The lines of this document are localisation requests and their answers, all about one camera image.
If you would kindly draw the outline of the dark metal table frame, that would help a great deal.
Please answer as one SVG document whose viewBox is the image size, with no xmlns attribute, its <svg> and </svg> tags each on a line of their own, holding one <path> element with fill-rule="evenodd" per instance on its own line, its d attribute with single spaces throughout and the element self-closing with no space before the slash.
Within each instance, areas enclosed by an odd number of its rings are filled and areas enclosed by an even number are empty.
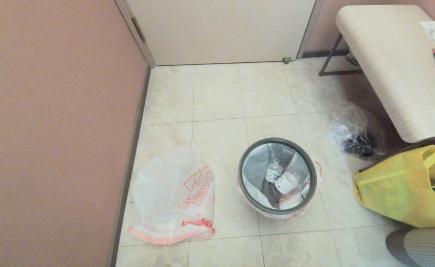
<svg viewBox="0 0 435 267">
<path fill-rule="evenodd" d="M 341 33 L 338 34 L 338 37 L 335 40 L 335 43 L 333 44 L 332 49 L 330 50 L 322 68 L 320 69 L 318 75 L 319 76 L 333 76 L 333 75 L 353 75 L 353 74 L 362 74 L 362 69 L 354 69 L 354 70 L 338 70 L 338 71 L 326 71 L 326 68 L 328 67 L 329 62 L 331 61 L 332 57 L 335 54 L 336 48 L 338 47 L 339 43 L 341 42 L 343 38 L 343 35 Z"/>
</svg>

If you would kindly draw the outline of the dark wall baseboard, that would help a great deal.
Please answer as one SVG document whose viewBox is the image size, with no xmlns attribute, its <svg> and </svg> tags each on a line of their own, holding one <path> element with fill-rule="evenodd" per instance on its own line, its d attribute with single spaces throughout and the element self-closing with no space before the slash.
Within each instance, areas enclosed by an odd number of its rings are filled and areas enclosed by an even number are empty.
<svg viewBox="0 0 435 267">
<path fill-rule="evenodd" d="M 143 88 L 143 92 L 141 94 L 139 105 L 137 108 L 137 113 L 136 113 L 136 117 L 135 117 L 135 127 L 134 127 L 134 131 L 133 131 L 133 139 L 132 139 L 131 149 L 130 149 L 130 153 L 129 153 L 129 157 L 128 157 L 127 172 L 126 172 L 124 186 L 123 186 L 123 190 L 122 190 L 122 194 L 121 194 L 120 208 L 119 208 L 119 212 L 117 215 L 116 229 L 115 229 L 114 238 L 113 238 L 112 251 L 111 251 L 110 256 L 109 256 L 108 267 L 116 267 L 121 230 L 122 230 L 122 225 L 124 222 L 125 210 L 126 210 L 129 188 L 130 188 L 132 172 L 133 172 L 133 164 L 135 161 L 137 145 L 139 142 L 141 124 L 142 124 L 142 120 L 143 120 L 143 112 L 144 112 L 144 108 L 145 108 L 148 85 L 150 82 L 152 69 L 153 68 L 151 66 L 147 66 L 147 73 L 145 76 L 144 88 Z"/>
</svg>

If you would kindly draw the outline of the clear plastic bag black contents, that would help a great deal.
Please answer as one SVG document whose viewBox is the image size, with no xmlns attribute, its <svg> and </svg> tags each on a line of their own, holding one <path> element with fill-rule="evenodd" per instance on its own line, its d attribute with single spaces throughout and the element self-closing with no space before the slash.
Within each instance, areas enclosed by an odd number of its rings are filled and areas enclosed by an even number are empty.
<svg viewBox="0 0 435 267">
<path fill-rule="evenodd" d="M 387 153 L 382 124 L 351 102 L 338 105 L 330 113 L 329 135 L 342 152 L 358 158 L 377 158 Z"/>
</svg>

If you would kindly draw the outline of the yellow fabric bag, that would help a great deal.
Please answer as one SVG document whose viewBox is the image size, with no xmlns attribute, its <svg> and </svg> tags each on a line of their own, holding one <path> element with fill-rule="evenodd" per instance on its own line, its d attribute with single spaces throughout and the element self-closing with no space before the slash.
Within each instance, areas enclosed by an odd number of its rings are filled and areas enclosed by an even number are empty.
<svg viewBox="0 0 435 267">
<path fill-rule="evenodd" d="M 435 145 L 406 151 L 353 176 L 358 202 L 417 228 L 435 227 Z"/>
</svg>

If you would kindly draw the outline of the white red-print trash bag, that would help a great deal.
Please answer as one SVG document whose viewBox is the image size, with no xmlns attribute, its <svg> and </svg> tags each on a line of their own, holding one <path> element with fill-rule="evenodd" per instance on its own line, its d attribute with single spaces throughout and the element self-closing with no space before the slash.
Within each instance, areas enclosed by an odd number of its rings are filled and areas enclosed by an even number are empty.
<svg viewBox="0 0 435 267">
<path fill-rule="evenodd" d="M 278 163 L 284 172 L 297 176 L 299 186 L 282 195 L 275 183 L 265 180 L 270 163 Z M 289 220 L 304 214 L 311 206 L 321 175 L 318 162 L 296 143 L 283 138 L 265 138 L 248 147 L 241 157 L 238 184 L 243 198 L 258 213 L 272 219 Z"/>
<path fill-rule="evenodd" d="M 212 169 L 189 147 L 153 157 L 133 183 L 128 232 L 156 245 L 213 237 L 215 185 Z"/>
</svg>

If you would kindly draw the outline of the white paper cup dark print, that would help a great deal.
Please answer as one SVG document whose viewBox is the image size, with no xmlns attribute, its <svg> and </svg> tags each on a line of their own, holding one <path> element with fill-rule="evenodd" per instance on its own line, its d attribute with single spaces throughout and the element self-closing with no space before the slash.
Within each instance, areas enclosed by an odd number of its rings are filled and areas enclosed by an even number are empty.
<svg viewBox="0 0 435 267">
<path fill-rule="evenodd" d="M 276 181 L 275 187 L 282 195 L 287 195 L 299 186 L 297 176 L 289 171 L 284 172 Z"/>
<path fill-rule="evenodd" d="M 265 180 L 272 184 L 274 183 L 284 172 L 284 168 L 278 163 L 270 163 L 267 165 L 265 172 Z"/>
</svg>

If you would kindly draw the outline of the grey striped rounded object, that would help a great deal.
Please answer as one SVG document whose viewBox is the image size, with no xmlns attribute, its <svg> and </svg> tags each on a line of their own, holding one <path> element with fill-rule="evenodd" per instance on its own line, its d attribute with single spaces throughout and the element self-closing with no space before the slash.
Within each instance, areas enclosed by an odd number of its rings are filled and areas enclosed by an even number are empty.
<svg viewBox="0 0 435 267">
<path fill-rule="evenodd" d="M 435 228 L 400 229 L 386 237 L 389 253 L 408 267 L 435 267 Z"/>
</svg>

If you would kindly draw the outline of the beige wood-grain table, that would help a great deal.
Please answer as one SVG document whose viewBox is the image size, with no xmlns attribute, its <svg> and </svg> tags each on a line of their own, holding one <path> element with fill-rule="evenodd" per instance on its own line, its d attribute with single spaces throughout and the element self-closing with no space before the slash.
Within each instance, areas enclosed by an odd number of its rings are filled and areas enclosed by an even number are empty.
<svg viewBox="0 0 435 267">
<path fill-rule="evenodd" d="M 417 5 L 342 7 L 335 23 L 408 151 L 435 142 L 435 40 Z"/>
</svg>

